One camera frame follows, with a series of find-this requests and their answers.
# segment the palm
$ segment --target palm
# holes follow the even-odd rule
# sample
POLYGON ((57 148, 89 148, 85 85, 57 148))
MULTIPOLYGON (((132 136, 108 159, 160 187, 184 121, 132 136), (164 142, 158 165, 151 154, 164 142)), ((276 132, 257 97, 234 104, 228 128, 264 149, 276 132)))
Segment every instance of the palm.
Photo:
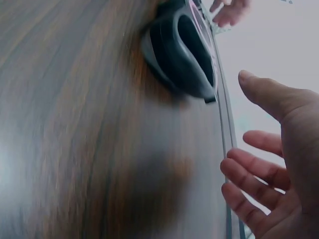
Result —
MULTIPOLYGON (((282 156, 279 135, 250 131, 244 135, 244 141, 256 148, 282 156)), ((293 231, 291 227, 297 227, 297 219, 302 217, 301 204, 285 168, 243 150, 232 149, 222 161, 221 170, 232 182, 222 187, 226 202, 249 226, 256 238, 282 238, 293 231), (271 213, 265 215, 253 206, 241 190, 271 210, 271 213)))

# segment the finger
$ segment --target finger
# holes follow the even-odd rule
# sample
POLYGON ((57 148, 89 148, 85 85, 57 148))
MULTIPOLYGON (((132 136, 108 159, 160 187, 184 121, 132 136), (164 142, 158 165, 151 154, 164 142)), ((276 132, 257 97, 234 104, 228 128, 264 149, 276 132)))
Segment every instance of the finger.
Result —
POLYGON ((214 12, 216 9, 220 7, 222 3, 223 3, 223 0, 215 0, 212 6, 210 7, 209 11, 214 12))
POLYGON ((225 15, 225 10, 224 7, 220 10, 220 12, 214 17, 213 22, 219 23, 219 21, 224 17, 225 15))
POLYGON ((247 144, 255 148, 283 157, 281 137, 278 134, 251 130, 244 134, 243 139, 247 144))
POLYGON ((290 178, 287 170, 277 164, 267 162, 246 151, 233 148, 227 153, 252 175, 264 180, 269 186, 287 191, 290 188, 290 178))
POLYGON ((243 166, 231 158, 224 159, 220 164, 220 169, 233 184, 271 211, 277 207, 283 196, 282 193, 257 180, 243 166))
POLYGON ((218 22, 219 27, 225 27, 227 24, 229 24, 229 16, 224 15, 218 22))
POLYGON ((225 183, 221 191, 229 207, 251 229, 252 233, 259 234, 267 216, 252 205, 234 184, 225 183))
POLYGON ((319 96, 312 91, 290 88, 247 71, 241 71, 238 79, 246 97, 279 122, 295 109, 319 100, 319 96))

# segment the brown wood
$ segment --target brown wood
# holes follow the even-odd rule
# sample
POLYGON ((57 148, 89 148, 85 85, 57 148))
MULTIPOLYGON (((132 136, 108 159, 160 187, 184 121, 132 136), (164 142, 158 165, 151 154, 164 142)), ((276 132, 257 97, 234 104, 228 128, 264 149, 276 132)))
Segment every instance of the brown wood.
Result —
POLYGON ((154 79, 155 6, 0 0, 1 239, 225 238, 227 111, 154 79))

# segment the hand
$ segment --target hand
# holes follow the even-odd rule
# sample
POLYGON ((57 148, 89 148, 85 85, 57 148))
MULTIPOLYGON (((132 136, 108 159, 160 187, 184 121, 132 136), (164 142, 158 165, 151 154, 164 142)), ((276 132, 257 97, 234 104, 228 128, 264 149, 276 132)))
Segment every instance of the hand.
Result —
POLYGON ((283 156, 287 170, 240 149, 230 150, 221 163, 222 172, 232 181, 222 186, 227 204, 258 239, 318 238, 319 95, 245 71, 239 74, 239 83, 250 101, 281 124, 281 137, 249 131, 244 141, 283 156), (252 205, 240 189, 271 213, 265 215, 252 205))
POLYGON ((224 7, 215 16, 213 22, 219 27, 227 24, 236 25, 250 10, 251 0, 232 0, 231 4, 227 4, 227 0, 215 0, 210 8, 210 12, 214 12, 223 3, 224 7))

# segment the dark wooden door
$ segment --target dark wooden door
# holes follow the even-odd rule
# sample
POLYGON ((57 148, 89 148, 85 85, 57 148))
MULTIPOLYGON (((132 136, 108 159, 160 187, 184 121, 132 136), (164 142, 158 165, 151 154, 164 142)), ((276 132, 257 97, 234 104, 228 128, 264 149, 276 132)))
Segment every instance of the dark wooden door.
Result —
POLYGON ((225 238, 223 81, 205 105, 154 79, 155 7, 0 0, 1 239, 225 238))

